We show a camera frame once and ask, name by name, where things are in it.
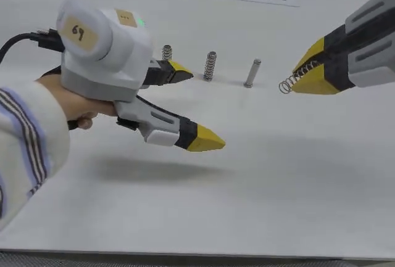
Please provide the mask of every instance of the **finger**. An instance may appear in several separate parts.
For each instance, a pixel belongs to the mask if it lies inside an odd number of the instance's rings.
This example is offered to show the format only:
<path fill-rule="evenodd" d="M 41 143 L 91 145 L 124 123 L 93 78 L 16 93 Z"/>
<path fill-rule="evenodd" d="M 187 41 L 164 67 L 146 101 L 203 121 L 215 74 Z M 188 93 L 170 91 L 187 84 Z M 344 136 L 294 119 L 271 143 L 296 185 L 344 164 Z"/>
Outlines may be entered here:
<path fill-rule="evenodd" d="M 88 113 L 83 114 L 81 117 L 84 119 L 93 119 L 93 118 L 96 118 L 97 116 L 98 116 L 97 112 L 88 112 Z"/>
<path fill-rule="evenodd" d="M 93 121 L 92 119 L 85 119 L 85 118 L 81 118 L 78 119 L 78 127 L 81 129 L 90 129 L 92 127 Z"/>
<path fill-rule="evenodd" d="M 104 114 L 107 116 L 117 116 L 117 112 L 115 111 L 115 106 L 112 102 L 103 102 L 103 101 L 95 101 L 93 102 L 94 109 L 98 111 L 100 114 Z"/>

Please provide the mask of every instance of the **metal spring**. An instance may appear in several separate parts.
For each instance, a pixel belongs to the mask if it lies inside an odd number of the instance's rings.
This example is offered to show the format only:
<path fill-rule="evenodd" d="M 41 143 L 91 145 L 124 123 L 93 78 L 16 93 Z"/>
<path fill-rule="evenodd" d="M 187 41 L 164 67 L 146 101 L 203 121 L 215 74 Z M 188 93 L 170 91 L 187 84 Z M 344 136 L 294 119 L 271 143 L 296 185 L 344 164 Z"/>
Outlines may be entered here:
<path fill-rule="evenodd" d="M 173 49 L 170 45 L 165 45 L 162 48 L 162 59 L 171 60 L 173 55 Z"/>
<path fill-rule="evenodd" d="M 210 51 L 207 55 L 206 67 L 204 69 L 204 75 L 203 75 L 203 78 L 206 81 L 212 80 L 212 77 L 214 75 L 214 67 L 216 60 L 217 60 L 217 53 L 215 51 Z"/>
<path fill-rule="evenodd" d="M 312 70 L 316 66 L 320 65 L 319 62 L 316 60 L 313 60 L 309 62 L 308 64 L 304 65 L 301 67 L 299 70 L 294 72 L 291 76 L 289 76 L 287 79 L 284 81 L 280 82 L 278 85 L 278 89 L 283 93 L 283 94 L 288 94 L 292 92 L 292 86 L 295 85 L 296 82 L 298 82 L 308 71 Z"/>

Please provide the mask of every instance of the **yellow fingertip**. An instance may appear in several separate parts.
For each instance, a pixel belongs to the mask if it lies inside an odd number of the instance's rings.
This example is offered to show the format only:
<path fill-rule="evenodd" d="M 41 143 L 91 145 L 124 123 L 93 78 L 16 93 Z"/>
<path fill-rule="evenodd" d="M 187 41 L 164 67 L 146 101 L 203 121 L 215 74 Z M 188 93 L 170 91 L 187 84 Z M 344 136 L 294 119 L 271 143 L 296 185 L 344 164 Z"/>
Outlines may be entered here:
<path fill-rule="evenodd" d="M 183 67 L 180 65 L 178 62 L 174 62 L 172 60 L 169 60 L 170 65 L 174 68 L 175 71 L 184 71 L 190 74 L 193 74 L 191 71 L 189 71 L 187 68 Z"/>
<path fill-rule="evenodd" d="M 325 80 L 324 64 L 308 71 L 292 86 L 294 92 L 309 94 L 336 94 L 337 90 L 332 84 Z"/>
<path fill-rule="evenodd" d="M 225 146 L 225 141 L 208 128 L 198 124 L 196 139 L 187 148 L 190 152 L 219 150 Z"/>
<path fill-rule="evenodd" d="M 319 39 L 317 42 L 314 43 L 313 46 L 310 47 L 310 49 L 306 52 L 304 57 L 301 59 L 301 61 L 297 64 L 293 72 L 295 72 L 299 67 L 301 67 L 305 62 L 307 62 L 311 57 L 317 55 L 318 53 L 322 52 L 324 50 L 324 42 L 325 42 L 325 37 Z"/>

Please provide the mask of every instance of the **metal pin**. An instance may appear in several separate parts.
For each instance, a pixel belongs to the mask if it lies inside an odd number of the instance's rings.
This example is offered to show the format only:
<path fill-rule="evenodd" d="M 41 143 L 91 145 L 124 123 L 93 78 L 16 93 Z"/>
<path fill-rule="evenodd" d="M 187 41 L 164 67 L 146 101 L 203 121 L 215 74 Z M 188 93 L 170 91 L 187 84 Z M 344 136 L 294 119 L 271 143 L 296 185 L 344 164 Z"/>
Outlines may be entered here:
<path fill-rule="evenodd" d="M 261 63 L 260 59 L 254 60 L 254 63 L 252 64 L 252 67 L 248 73 L 247 80 L 246 80 L 246 82 L 244 82 L 244 87 L 252 88 L 252 84 L 254 82 L 255 76 L 257 75 L 260 63 Z"/>
<path fill-rule="evenodd" d="M 217 53 L 215 51 L 210 51 L 207 55 L 206 67 L 204 68 L 204 75 L 203 75 L 203 78 L 208 82 L 212 81 L 216 60 L 217 60 Z"/>
<path fill-rule="evenodd" d="M 162 59 L 171 60 L 173 55 L 173 49 L 170 45 L 165 45 L 162 48 Z"/>

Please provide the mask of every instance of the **striped shirt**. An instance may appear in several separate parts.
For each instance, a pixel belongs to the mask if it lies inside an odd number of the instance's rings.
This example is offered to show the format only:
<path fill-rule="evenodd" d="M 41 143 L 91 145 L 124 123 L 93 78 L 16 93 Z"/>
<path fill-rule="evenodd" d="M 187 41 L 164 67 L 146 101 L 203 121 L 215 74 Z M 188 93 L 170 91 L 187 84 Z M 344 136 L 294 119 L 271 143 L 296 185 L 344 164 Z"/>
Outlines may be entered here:
<path fill-rule="evenodd" d="M 64 164 L 62 109 L 37 82 L 0 88 L 0 229 Z"/>

